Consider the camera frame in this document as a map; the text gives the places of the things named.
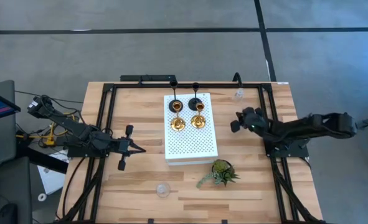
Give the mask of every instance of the white paper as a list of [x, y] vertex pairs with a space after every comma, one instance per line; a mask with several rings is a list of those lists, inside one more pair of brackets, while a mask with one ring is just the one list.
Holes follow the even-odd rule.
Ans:
[[[49, 156], [57, 158], [61, 161], [68, 162], [68, 157], [66, 156], [67, 150], [62, 150], [59, 153], [53, 153]], [[42, 185], [44, 186], [45, 193], [50, 195], [55, 191], [61, 189], [64, 186], [65, 182], [65, 174], [61, 174], [60, 172], [56, 172], [53, 170], [49, 170], [42, 166], [37, 166], [40, 172]]]

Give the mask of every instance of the potted succulent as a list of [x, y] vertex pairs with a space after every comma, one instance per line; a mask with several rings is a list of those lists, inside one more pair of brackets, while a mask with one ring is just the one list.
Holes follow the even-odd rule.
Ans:
[[214, 161], [211, 172], [203, 177], [203, 179], [197, 183], [196, 187], [200, 188], [204, 182], [213, 178], [215, 185], [219, 185], [223, 182], [225, 186], [227, 186], [228, 181], [235, 183], [233, 179], [240, 179], [238, 175], [235, 174], [234, 167], [228, 161], [222, 159]]

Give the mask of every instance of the perforated white box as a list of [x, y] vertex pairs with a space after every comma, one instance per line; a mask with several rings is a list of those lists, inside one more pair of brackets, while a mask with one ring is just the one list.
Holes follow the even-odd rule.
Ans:
[[186, 126], [182, 131], [174, 131], [171, 128], [171, 120], [176, 117], [176, 113], [169, 110], [169, 103], [174, 99], [174, 95], [164, 96], [164, 153], [169, 165], [212, 163], [219, 155], [210, 93], [196, 95], [204, 104], [201, 115], [204, 116], [206, 124], [201, 129], [196, 129], [191, 124], [192, 117], [198, 113], [188, 107], [188, 102], [193, 97], [195, 94], [176, 95], [177, 100], [183, 104], [179, 117], [184, 119]]

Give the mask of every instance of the wooden tabletop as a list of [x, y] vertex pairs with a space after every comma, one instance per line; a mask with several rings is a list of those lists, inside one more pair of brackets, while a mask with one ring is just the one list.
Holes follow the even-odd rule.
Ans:
[[[83, 104], [83, 118], [95, 124], [104, 83], [91, 82]], [[275, 104], [281, 121], [297, 119], [289, 85], [271, 83]], [[163, 96], [171, 95], [168, 88], [119, 89], [116, 96], [111, 128], [113, 137], [124, 135], [126, 125], [132, 124], [131, 136], [135, 143], [147, 150], [127, 158], [125, 171], [117, 169], [119, 154], [110, 154], [106, 160], [97, 222], [146, 223], [280, 223], [278, 204], [269, 158], [263, 141], [247, 130], [232, 133], [230, 122], [242, 107], [259, 107], [256, 89], [245, 88], [242, 104], [234, 103], [236, 89], [200, 88], [198, 93], [210, 93], [219, 158], [229, 161], [241, 178], [237, 183], [214, 185], [211, 181], [200, 189], [196, 183], [210, 172], [211, 165], [168, 166], [164, 159]], [[177, 89], [177, 94], [193, 93], [191, 89]], [[266, 96], [267, 110], [269, 102]], [[105, 127], [110, 94], [102, 127]], [[59, 203], [58, 216], [62, 216], [62, 201], [70, 176], [80, 158], [70, 161], [65, 187]], [[296, 195], [316, 218], [322, 219], [313, 178], [309, 167], [297, 158], [288, 159], [291, 180]], [[79, 167], [70, 186], [66, 210], [78, 199], [83, 190], [88, 159]], [[156, 186], [167, 182], [171, 193], [166, 198], [156, 195]], [[284, 193], [287, 217], [290, 206]], [[92, 194], [87, 202], [85, 217], [89, 218]]]

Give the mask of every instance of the gold candle holder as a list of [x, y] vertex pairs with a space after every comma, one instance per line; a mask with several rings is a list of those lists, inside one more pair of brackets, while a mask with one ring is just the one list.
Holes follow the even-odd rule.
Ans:
[[197, 115], [193, 116], [191, 119], [192, 126], [200, 129], [203, 128], [206, 124], [206, 119], [201, 115], [201, 111], [204, 109], [203, 103], [196, 104], [196, 110], [198, 112]]
[[171, 128], [175, 131], [182, 131], [185, 128], [185, 121], [179, 117], [179, 111], [182, 108], [180, 101], [175, 101], [172, 104], [172, 108], [176, 111], [177, 117], [171, 121]]

